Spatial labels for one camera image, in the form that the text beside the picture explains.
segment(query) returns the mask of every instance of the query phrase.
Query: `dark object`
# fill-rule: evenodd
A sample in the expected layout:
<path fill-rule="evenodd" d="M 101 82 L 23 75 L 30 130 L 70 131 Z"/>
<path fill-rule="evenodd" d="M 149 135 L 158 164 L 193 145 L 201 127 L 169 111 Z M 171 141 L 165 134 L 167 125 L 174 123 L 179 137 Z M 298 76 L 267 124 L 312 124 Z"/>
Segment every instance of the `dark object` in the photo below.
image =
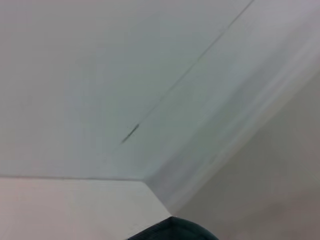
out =
<path fill-rule="evenodd" d="M 198 224 L 172 216 L 128 240 L 218 240 L 218 238 Z"/>

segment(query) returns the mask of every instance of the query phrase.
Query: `ceiling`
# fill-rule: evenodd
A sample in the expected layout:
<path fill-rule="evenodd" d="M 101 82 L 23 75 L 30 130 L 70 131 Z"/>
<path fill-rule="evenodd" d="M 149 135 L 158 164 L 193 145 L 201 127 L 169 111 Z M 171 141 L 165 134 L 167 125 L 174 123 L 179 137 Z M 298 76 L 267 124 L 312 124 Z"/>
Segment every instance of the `ceiling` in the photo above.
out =
<path fill-rule="evenodd" d="M 0 174 L 140 178 L 113 153 L 245 5 L 2 1 Z"/>
<path fill-rule="evenodd" d="M 174 205 L 318 71 L 319 4 L 0 2 L 0 176 L 147 179 Z"/>

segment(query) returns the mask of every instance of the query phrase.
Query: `white ceiling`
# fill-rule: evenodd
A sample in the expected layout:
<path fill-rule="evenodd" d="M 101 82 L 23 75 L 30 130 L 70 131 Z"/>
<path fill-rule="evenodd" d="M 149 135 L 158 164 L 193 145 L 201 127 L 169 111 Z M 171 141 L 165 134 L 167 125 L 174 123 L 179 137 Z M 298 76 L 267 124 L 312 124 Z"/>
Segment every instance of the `white ceiling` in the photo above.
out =
<path fill-rule="evenodd" d="M 125 178 L 112 153 L 246 4 L 0 2 L 0 174 Z"/>
<path fill-rule="evenodd" d="M 307 2 L 0 2 L 0 175 L 154 176 L 175 202 L 318 70 Z"/>

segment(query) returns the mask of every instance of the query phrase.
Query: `white wall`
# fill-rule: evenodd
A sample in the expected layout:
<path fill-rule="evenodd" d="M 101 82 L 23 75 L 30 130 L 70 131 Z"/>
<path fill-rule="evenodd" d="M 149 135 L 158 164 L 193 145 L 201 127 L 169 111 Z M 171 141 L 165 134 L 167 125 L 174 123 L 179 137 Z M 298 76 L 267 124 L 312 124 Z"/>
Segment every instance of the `white wall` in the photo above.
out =
<path fill-rule="evenodd" d="M 177 214 L 222 240 L 320 237 L 320 76 Z"/>
<path fill-rule="evenodd" d="M 170 217 L 138 181 L 0 178 L 3 240 L 125 240 Z"/>

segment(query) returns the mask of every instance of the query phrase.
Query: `wall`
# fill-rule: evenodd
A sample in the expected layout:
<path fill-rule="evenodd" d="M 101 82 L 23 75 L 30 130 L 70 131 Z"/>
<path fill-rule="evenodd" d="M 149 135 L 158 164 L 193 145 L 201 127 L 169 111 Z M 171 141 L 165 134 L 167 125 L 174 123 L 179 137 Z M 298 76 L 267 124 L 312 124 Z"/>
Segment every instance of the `wall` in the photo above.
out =
<path fill-rule="evenodd" d="M 170 217 L 138 181 L 0 178 L 3 240 L 124 240 Z"/>
<path fill-rule="evenodd" d="M 178 212 L 222 240 L 319 239 L 320 77 Z"/>

